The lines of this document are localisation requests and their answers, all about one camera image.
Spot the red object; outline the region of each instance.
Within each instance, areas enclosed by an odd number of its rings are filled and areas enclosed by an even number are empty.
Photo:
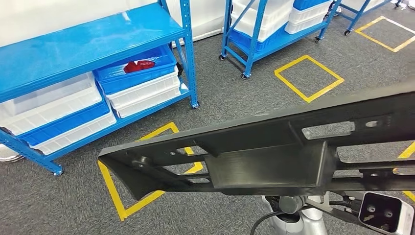
[[[138,71],[138,70],[137,70],[137,65],[134,63],[134,61],[128,62],[128,64],[124,67],[124,72],[125,73],[135,72],[135,71]]]
[[[156,63],[154,63],[153,61],[150,61],[150,60],[137,61],[137,65],[140,66],[142,70],[152,68],[152,67],[154,67],[155,64]]]
[[[130,73],[130,72],[136,72],[140,70],[149,69],[149,68],[154,67],[155,64],[156,63],[154,63],[153,61],[149,61],[149,60],[140,60],[140,61],[137,61],[137,64],[135,64],[134,61],[130,61],[124,67],[124,72]]]

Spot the rolling cart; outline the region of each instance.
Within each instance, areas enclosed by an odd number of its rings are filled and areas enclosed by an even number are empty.
[[[347,30],[345,31],[345,36],[347,36],[347,35],[348,35],[348,34],[349,34],[352,30],[353,30],[353,27],[356,25],[357,21],[360,19],[360,17],[361,17],[362,15],[364,15],[364,14],[368,13],[369,11],[372,11],[372,10],[374,10],[374,9],[378,8],[378,7],[381,7],[381,6],[385,5],[385,4],[386,4],[386,3],[388,3],[388,2],[390,2],[390,0],[385,0],[385,1],[383,1],[382,3],[380,3],[380,4],[378,4],[378,5],[374,6],[374,7],[372,7],[372,8],[371,8],[371,9],[369,9],[369,10],[366,10],[366,11],[365,11],[365,9],[366,9],[366,7],[369,5],[370,0],[366,0],[366,1],[363,3],[363,5],[362,5],[362,7],[360,8],[360,10],[356,10],[356,9],[354,9],[354,8],[350,7],[350,6],[345,5],[344,3],[340,3],[340,6],[341,6],[342,8],[344,8],[344,9],[346,9],[346,10],[348,10],[348,11],[351,11],[351,12],[353,12],[354,14],[356,14],[354,17],[350,17],[350,16],[345,15],[344,13],[339,13],[339,16],[342,16],[342,17],[344,17],[344,18],[348,19],[349,21],[351,21],[351,23],[350,23],[349,27],[348,27],[348,28],[347,28]],[[400,4],[401,2],[402,2],[402,0],[398,0],[398,2],[397,2],[397,3],[395,3],[395,9],[398,9],[399,4]]]
[[[245,70],[241,74],[242,79],[247,79],[251,76],[251,68],[255,61],[260,60],[264,58],[267,55],[270,55],[292,43],[295,43],[296,41],[309,36],[310,34],[313,34],[320,31],[320,34],[315,37],[315,42],[318,42],[324,37],[325,31],[327,30],[327,27],[332,20],[334,16],[334,11],[331,11],[331,13],[325,18],[325,20],[322,23],[319,23],[315,26],[309,27],[307,29],[304,29],[300,32],[289,34],[285,31],[280,32],[280,35],[275,38],[272,43],[267,44],[261,52],[258,52],[255,50],[256,43],[259,36],[259,31],[262,24],[263,14],[265,11],[265,6],[267,4],[267,0],[259,0],[259,6],[258,6],[258,13],[256,15],[255,25],[254,25],[254,31],[253,36],[251,39],[251,43],[249,47],[246,47],[245,45],[238,43],[238,42],[230,42],[230,35],[232,31],[234,30],[235,26],[238,24],[238,22],[242,19],[244,14],[248,11],[250,6],[255,0],[251,0],[246,8],[242,11],[240,16],[237,18],[237,20],[233,23],[231,26],[231,12],[232,12],[232,1],[226,0],[226,11],[225,11],[225,25],[224,25],[224,34],[223,34],[223,40],[222,40],[222,52],[219,55],[219,60],[224,60],[225,57],[227,57],[228,52],[234,56],[239,62],[241,62],[245,66]],[[338,0],[333,8],[337,9],[337,7],[340,5],[341,0]],[[244,60],[241,56],[239,56],[234,50],[230,48],[230,43],[234,44],[238,49],[240,49],[244,54],[247,56],[247,60]]]
[[[166,102],[116,122],[99,132],[50,154],[31,148],[6,128],[0,128],[0,143],[60,175],[62,166],[53,161],[117,129],[150,115],[170,104],[190,97],[199,106],[193,58],[189,0],[180,0],[183,27],[169,15],[165,0],[37,38],[0,47],[0,103],[101,68],[152,48],[184,39],[185,54],[178,47],[188,89]]]

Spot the mounting hole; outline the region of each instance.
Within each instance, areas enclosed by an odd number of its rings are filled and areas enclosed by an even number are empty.
[[[367,127],[375,127],[377,126],[377,121],[368,121],[365,124]]]
[[[376,211],[376,207],[375,207],[375,206],[373,206],[373,205],[369,205],[369,206],[368,206],[368,211],[369,211],[370,213],[373,213],[373,212],[375,212],[375,211]]]
[[[393,216],[392,211],[389,211],[389,210],[385,211],[385,217],[386,218],[392,218],[392,216]]]

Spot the rectangular slot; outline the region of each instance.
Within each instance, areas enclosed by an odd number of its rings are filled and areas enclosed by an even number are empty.
[[[304,137],[308,140],[348,136],[356,129],[354,122],[343,121],[320,126],[310,126],[302,129]]]

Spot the yellow floor marking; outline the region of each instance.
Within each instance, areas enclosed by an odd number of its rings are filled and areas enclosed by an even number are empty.
[[[179,132],[179,129],[174,124],[174,122],[170,122],[170,123],[160,127],[159,129],[151,132],[150,134],[140,138],[137,141],[150,139],[150,138],[152,138],[154,136],[157,136],[157,135],[159,135],[159,134],[161,134],[161,133],[163,133],[163,132],[165,132],[169,129],[172,130],[173,133],[178,133]],[[191,155],[191,154],[194,153],[193,150],[190,147],[184,148],[184,151],[188,155]],[[118,194],[118,191],[115,188],[114,182],[113,182],[113,180],[110,176],[110,172],[109,172],[108,168],[104,164],[102,164],[100,161],[98,161],[98,166],[99,166],[99,169],[101,170],[102,177],[104,178],[104,182],[107,185],[108,192],[110,193],[110,196],[113,200],[115,209],[116,209],[116,211],[118,213],[118,216],[119,216],[121,221],[124,221],[127,217],[129,217],[130,215],[132,215],[135,212],[139,211],[141,208],[145,207],[146,205],[148,205],[152,201],[156,200],[158,197],[160,197],[161,195],[163,195],[165,193],[164,191],[160,191],[160,190],[152,192],[148,196],[144,197],[143,199],[141,199],[140,201],[138,201],[137,203],[132,205],[130,208],[125,209],[124,205],[122,204],[121,198]],[[188,171],[186,171],[185,174],[193,174],[193,173],[196,173],[196,172],[200,171],[201,169],[203,169],[203,165],[200,162],[197,162],[197,163],[194,163],[193,167],[191,169],[189,169]]]
[[[388,19],[388,18],[386,18],[386,17],[384,17],[384,16],[381,16],[381,17],[379,17],[379,18],[375,19],[374,21],[369,22],[368,24],[366,24],[366,25],[364,25],[364,26],[362,26],[362,27],[358,28],[357,30],[355,30],[355,32],[356,32],[356,33],[358,33],[358,34],[360,34],[360,35],[362,35],[363,37],[365,37],[365,38],[367,38],[367,39],[371,40],[372,42],[377,43],[377,44],[379,44],[379,45],[381,45],[381,46],[383,46],[383,47],[385,47],[385,48],[387,48],[388,50],[391,50],[391,51],[393,51],[393,52],[398,52],[398,51],[400,51],[402,48],[406,47],[409,43],[411,43],[411,42],[415,41],[415,35],[414,35],[413,37],[411,37],[410,39],[408,39],[406,42],[402,43],[401,45],[399,45],[399,46],[397,46],[397,47],[395,47],[395,48],[392,48],[392,47],[390,47],[390,46],[388,46],[388,45],[386,45],[386,44],[384,44],[384,43],[382,43],[382,42],[380,42],[380,41],[378,41],[378,40],[376,40],[376,39],[374,39],[374,38],[372,38],[372,37],[370,37],[370,36],[368,36],[367,34],[365,34],[365,33],[363,33],[363,32],[362,32],[364,29],[366,29],[366,28],[370,27],[371,25],[374,25],[375,23],[377,23],[377,22],[379,22],[379,21],[381,21],[381,20],[386,20],[386,21],[388,21],[388,22],[390,22],[390,23],[392,23],[392,24],[394,24],[394,25],[396,25],[396,26],[399,26],[399,27],[401,27],[401,28],[403,28],[403,29],[405,29],[405,30],[407,30],[407,31],[409,31],[409,32],[411,32],[411,33],[413,33],[413,34],[415,34],[415,31],[413,31],[412,29],[407,28],[407,27],[405,27],[405,26],[403,26],[403,25],[401,25],[401,24],[399,24],[399,23],[397,23],[397,22],[395,22],[395,21],[393,21],[393,20],[391,20],[391,19]]]
[[[415,141],[409,145],[405,151],[403,151],[398,158],[408,158],[415,152]],[[403,191],[404,194],[406,194],[409,198],[411,198],[415,202],[415,194],[413,194],[410,191]]]
[[[335,82],[333,82],[332,84],[326,86],[325,88],[321,89],[320,91],[314,93],[313,95],[311,95],[310,97],[307,97],[306,95],[304,95],[304,93],[302,93],[299,89],[297,89],[293,84],[291,84],[287,79],[285,79],[280,73],[286,69],[288,69],[289,67],[305,60],[305,59],[309,59],[310,61],[312,61],[314,64],[316,64],[317,66],[319,66],[320,68],[322,68],[324,71],[326,71],[327,73],[329,73],[330,75],[332,75],[333,77],[335,77],[337,80]],[[309,55],[303,55],[302,57],[291,61],[290,63],[282,66],[281,68],[277,69],[274,71],[275,76],[277,76],[285,85],[287,85],[291,90],[293,90],[296,94],[298,94],[303,100],[307,101],[308,103],[310,103],[311,101],[317,99],[318,97],[322,96],[323,94],[327,93],[329,90],[335,88],[336,86],[338,86],[339,84],[341,84],[342,82],[344,82],[345,80],[343,78],[341,78],[339,75],[337,75],[335,72],[331,71],[329,68],[327,68],[326,66],[324,66],[323,64],[321,64],[320,62],[318,62],[317,60],[315,60],[314,58],[312,58]]]

